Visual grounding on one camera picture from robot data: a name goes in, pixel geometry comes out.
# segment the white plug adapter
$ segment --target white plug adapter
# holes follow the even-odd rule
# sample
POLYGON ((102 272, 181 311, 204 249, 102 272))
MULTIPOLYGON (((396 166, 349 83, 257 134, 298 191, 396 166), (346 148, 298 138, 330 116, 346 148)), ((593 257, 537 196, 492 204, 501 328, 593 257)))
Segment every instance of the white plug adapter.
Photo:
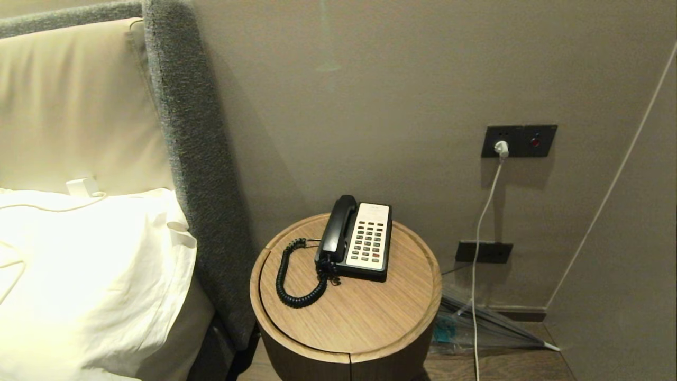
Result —
POLYGON ((67 181, 66 188, 71 196, 94 197, 100 193, 96 180, 90 177, 67 181))
POLYGON ((510 154, 510 151, 508 151, 508 143, 505 140, 497 142, 494 144, 494 152, 498 153, 501 160, 505 160, 510 154))

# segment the wooden tabletop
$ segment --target wooden tabletop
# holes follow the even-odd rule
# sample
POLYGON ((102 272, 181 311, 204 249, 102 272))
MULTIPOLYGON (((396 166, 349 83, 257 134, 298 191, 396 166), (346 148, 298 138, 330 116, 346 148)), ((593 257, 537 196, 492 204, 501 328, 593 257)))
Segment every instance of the wooden tabletop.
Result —
MULTIPOLYGON (((275 281, 282 250, 299 237, 320 238, 328 217, 321 214, 297 222, 261 252, 251 287, 259 323, 266 320, 262 328, 276 330, 272 336, 285 341, 280 344, 286 347, 297 343, 299 348, 327 354, 350 354, 352 362, 397 352, 430 325, 441 298, 437 260, 418 235, 397 222, 393 222, 387 281, 341 277, 340 285, 330 283, 325 294, 306 308, 290 308, 280 301, 275 281)), ((298 249, 291 255, 285 282, 288 294, 303 296, 318 284, 316 250, 298 249)))

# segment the telephone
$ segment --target telephone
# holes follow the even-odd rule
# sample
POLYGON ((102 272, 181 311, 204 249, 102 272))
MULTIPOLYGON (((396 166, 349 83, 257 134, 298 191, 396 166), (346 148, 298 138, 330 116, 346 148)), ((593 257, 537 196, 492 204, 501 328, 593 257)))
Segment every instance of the telephone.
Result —
POLYGON ((343 195, 334 204, 315 263, 328 256, 338 275, 385 281, 392 225, 388 205, 360 203, 343 195))
POLYGON ((327 281, 340 284, 339 276, 385 282, 388 275, 390 236, 393 224, 390 205, 357 204, 355 197, 343 195, 334 204, 329 221, 315 253, 318 286, 302 297, 284 290, 289 256, 294 250, 307 247, 317 239, 299 238, 282 252, 276 289, 280 300, 289 307, 302 308, 313 304, 324 294, 327 281))

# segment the cream leather headboard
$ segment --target cream leather headboard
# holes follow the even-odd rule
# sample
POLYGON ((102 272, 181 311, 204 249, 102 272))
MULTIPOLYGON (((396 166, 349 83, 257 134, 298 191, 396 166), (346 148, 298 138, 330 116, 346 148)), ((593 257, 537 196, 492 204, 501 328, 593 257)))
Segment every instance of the cream leather headboard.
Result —
POLYGON ((140 18, 0 39, 0 188, 173 189, 140 18))

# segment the power outlet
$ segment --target power outlet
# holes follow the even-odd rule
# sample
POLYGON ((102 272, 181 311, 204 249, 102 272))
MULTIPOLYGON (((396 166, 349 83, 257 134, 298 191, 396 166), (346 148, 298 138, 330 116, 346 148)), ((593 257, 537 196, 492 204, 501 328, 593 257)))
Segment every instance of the power outlet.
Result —
MULTIPOLYGON (((472 262, 475 259, 475 241, 459 241, 456 250, 457 262, 472 262)), ((508 263, 512 243, 480 242, 478 263, 508 263)))
POLYGON ((556 125, 502 125, 487 127, 482 157, 498 157, 494 145, 505 140, 510 157, 546 157, 557 131, 556 125))

